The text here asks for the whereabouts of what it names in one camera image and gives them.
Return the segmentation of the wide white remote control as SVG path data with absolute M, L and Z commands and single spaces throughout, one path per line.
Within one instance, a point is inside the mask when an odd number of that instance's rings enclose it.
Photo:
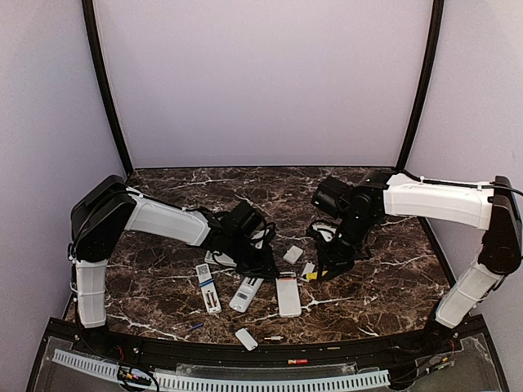
M 236 264 L 235 262 L 228 257 L 226 254 L 221 253 L 219 251 L 210 252 L 207 251 L 206 255 L 204 257 L 204 261 L 213 264 L 213 265 L 221 265 L 228 268 L 235 268 Z

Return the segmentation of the white remote with battery bay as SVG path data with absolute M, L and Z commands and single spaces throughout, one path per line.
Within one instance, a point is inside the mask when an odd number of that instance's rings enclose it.
M 263 282 L 263 278 L 246 277 L 231 298 L 229 307 L 237 312 L 245 313 Z

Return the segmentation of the blue batteries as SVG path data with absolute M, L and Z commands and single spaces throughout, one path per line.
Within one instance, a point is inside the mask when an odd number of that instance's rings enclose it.
M 209 279 L 209 280 L 207 280 L 207 281 L 204 281 L 204 282 L 199 283 L 199 286 L 200 286 L 200 287 L 204 287 L 204 286 L 207 286 L 207 285 L 209 285 L 209 284 L 211 284 L 211 283 L 213 283 L 213 282 L 214 282 L 214 279 L 211 278 L 211 279 Z

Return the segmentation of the small white remote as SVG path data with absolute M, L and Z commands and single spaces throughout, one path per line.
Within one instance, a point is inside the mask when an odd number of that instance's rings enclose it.
M 292 271 L 282 272 L 281 274 L 296 274 Z M 302 314 L 300 295 L 297 285 L 297 276 L 295 279 L 275 280 L 276 294 L 281 318 L 295 318 Z

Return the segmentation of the blue AAA battery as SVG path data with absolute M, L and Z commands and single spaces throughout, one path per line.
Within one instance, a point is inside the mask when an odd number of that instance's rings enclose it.
M 203 325 L 204 325 L 204 323 L 196 323 L 195 325 L 190 326 L 190 327 L 187 329 L 187 331 L 192 331 L 192 330 L 195 330 L 195 329 L 201 328 Z

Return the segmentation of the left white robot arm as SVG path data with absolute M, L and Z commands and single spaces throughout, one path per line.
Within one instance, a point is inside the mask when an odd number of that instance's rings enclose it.
M 68 258 L 83 342 L 98 356 L 115 349 L 106 325 L 106 269 L 135 239 L 144 245 L 181 243 L 232 260 L 237 274 L 278 278 L 272 246 L 275 224 L 242 201 L 229 211 L 184 208 L 162 202 L 128 186 L 121 176 L 107 176 L 74 205 L 70 213 Z

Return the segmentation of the yellow handled screwdriver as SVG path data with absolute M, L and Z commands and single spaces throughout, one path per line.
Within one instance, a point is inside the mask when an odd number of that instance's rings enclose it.
M 303 274 L 302 279 L 306 280 L 307 282 L 315 281 L 318 279 L 322 279 L 327 273 L 328 273 L 327 271 L 322 271 L 321 273 L 320 272 L 309 272 L 309 273 Z

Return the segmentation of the white wide remote battery cover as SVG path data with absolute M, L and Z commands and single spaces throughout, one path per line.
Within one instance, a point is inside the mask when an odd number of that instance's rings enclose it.
M 292 245 L 284 254 L 283 260 L 291 265 L 297 263 L 303 254 L 303 250 L 295 245 Z

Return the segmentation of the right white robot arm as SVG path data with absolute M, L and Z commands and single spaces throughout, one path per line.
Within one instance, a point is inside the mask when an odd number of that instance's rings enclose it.
M 520 190 L 510 180 L 462 182 L 414 176 L 406 171 L 376 170 L 347 184 L 328 177 L 312 197 L 312 204 L 331 216 L 333 233 L 311 224 L 319 281 L 351 270 L 370 257 L 367 238 L 388 216 L 425 220 L 457 281 L 440 300 L 417 337 L 424 354 L 434 354 L 457 327 L 507 276 L 522 263 Z

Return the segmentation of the white slim remote battery cover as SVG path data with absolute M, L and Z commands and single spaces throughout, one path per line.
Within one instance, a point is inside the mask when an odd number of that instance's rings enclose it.
M 307 276 L 308 274 L 312 274 L 314 271 L 315 271 L 315 264 L 307 262 L 303 268 L 302 276 Z

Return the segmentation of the slim white QR-code remote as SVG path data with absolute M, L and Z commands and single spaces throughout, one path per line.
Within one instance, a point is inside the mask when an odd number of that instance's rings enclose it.
M 208 264 L 204 263 L 201 265 L 196 265 L 195 269 L 196 269 L 196 274 L 197 274 L 199 283 L 213 278 Z M 220 303 L 218 295 L 217 295 L 215 283 L 213 282 L 207 286 L 199 287 L 199 288 L 200 288 L 200 291 L 203 296 L 203 301 L 205 304 L 206 311 L 209 314 L 221 313 L 221 303 Z

